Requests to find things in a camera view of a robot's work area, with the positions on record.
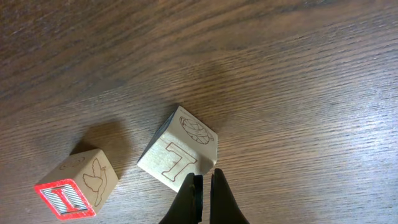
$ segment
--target cube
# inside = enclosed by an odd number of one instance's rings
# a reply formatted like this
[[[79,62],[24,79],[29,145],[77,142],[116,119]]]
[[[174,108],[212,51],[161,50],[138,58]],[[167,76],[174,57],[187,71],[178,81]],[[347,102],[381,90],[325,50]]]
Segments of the cube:
[[[179,106],[155,133],[137,165],[178,192],[191,172],[205,175],[217,162],[217,134]]]
[[[118,177],[101,149],[67,157],[34,189],[59,220],[93,217]]]

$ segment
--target table surface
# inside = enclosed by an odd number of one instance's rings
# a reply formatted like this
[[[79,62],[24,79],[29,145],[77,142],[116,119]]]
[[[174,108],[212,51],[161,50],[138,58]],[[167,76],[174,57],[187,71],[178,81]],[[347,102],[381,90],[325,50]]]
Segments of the table surface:
[[[159,222],[175,192],[136,162],[177,104],[218,133],[250,223],[398,222],[397,1],[0,8],[0,223],[57,223],[33,185],[89,145],[120,181],[72,223]]]

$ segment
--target bird drawing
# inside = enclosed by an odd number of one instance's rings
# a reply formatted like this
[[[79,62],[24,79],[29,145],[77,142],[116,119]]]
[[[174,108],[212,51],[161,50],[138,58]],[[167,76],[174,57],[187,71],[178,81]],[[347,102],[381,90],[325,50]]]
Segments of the bird drawing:
[[[101,167],[96,158],[93,161],[93,175],[83,174],[83,180],[86,186],[96,193],[95,206],[97,207],[102,201],[102,195],[106,188],[106,167]]]

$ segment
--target toy block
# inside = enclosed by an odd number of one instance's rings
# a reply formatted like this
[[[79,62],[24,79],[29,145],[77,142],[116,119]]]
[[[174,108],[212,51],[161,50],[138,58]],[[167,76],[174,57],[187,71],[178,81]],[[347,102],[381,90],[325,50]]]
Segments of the toy block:
[[[137,165],[178,192],[187,174],[205,175],[217,162],[217,134],[179,106],[155,133]]]
[[[101,149],[70,155],[34,189],[60,220],[93,217],[118,177]]]

